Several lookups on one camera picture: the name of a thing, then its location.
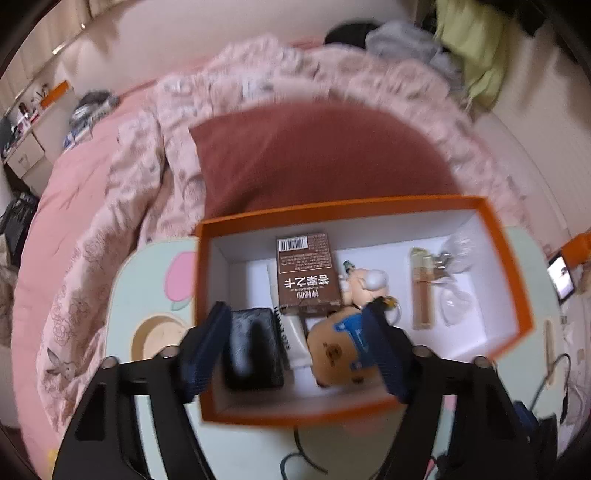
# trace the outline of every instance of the white wall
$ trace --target white wall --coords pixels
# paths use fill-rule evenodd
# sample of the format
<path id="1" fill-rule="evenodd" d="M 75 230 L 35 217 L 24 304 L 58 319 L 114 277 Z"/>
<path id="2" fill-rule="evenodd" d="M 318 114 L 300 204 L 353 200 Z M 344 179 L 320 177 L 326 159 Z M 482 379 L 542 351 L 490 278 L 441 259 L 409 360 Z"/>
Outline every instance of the white wall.
<path id="1" fill-rule="evenodd" d="M 569 233 L 591 228 L 591 85 L 555 45 L 547 23 L 534 38 L 513 26 L 508 74 L 493 112 L 539 168 Z"/>
<path id="2" fill-rule="evenodd" d="M 263 33 L 283 40 L 324 37 L 351 18 L 411 15 L 414 0 L 129 0 L 98 18 L 65 48 L 39 83 L 70 81 L 122 90 L 213 54 L 231 41 Z M 31 95 L 25 95 L 26 101 Z"/>

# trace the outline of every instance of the white tube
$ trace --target white tube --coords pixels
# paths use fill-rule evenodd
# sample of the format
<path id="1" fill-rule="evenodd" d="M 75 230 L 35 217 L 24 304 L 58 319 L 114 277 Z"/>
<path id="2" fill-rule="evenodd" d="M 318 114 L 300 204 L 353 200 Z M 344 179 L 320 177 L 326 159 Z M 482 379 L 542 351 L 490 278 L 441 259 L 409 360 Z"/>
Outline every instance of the white tube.
<path id="1" fill-rule="evenodd" d="M 269 286 L 271 288 L 271 300 L 273 310 L 279 321 L 279 334 L 283 349 L 289 362 L 290 370 L 312 366 L 312 356 L 308 350 L 304 328 L 298 315 L 283 315 L 279 311 L 279 292 L 277 290 L 277 262 L 271 260 L 267 263 Z"/>

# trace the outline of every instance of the phone screen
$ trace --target phone screen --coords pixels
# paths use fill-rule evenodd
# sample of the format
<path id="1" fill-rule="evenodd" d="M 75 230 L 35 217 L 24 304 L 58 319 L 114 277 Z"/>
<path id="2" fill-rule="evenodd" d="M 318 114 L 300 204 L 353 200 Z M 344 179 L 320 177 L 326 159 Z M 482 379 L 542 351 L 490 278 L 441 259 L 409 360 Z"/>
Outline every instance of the phone screen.
<path id="1" fill-rule="evenodd" d="M 562 255 L 557 255 L 550 261 L 548 274 L 558 294 L 558 300 L 560 303 L 564 302 L 573 294 L 574 282 Z"/>

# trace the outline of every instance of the barcode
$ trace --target barcode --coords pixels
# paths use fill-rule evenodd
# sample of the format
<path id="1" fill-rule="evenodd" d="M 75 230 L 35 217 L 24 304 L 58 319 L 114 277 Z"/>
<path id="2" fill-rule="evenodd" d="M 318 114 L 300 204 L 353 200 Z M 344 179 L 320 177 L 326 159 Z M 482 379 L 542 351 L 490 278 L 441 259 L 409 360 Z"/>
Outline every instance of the barcode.
<path id="1" fill-rule="evenodd" d="M 279 252 L 289 252 L 290 250 L 302 250 L 308 248 L 307 236 L 295 236 L 293 238 L 283 238 L 278 240 Z"/>

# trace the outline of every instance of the storage box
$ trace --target storage box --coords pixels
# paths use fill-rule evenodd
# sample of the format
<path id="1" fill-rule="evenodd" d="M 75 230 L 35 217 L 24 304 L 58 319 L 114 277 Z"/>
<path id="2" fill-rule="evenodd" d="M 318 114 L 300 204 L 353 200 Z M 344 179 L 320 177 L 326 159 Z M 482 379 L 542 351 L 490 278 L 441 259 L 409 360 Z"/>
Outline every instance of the storage box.
<path id="1" fill-rule="evenodd" d="M 478 246 L 472 268 L 456 276 L 475 307 L 462 323 L 447 326 L 434 291 L 434 327 L 413 330 L 410 251 L 422 247 L 438 254 L 460 229 Z M 385 270 L 389 294 L 402 307 L 398 326 L 441 357 L 495 358 L 532 329 L 521 276 L 495 215 L 485 199 L 461 196 L 331 202 L 203 222 L 196 231 L 197 324 L 218 300 L 232 310 L 272 307 L 267 262 L 275 258 L 276 240 L 309 232 L 328 234 L 335 266 L 349 260 Z M 225 387 L 220 365 L 200 402 L 206 421 L 285 427 L 341 421 L 397 405 L 379 376 L 362 385 L 321 388 L 311 369 L 301 368 L 286 371 L 279 390 L 234 392 Z"/>

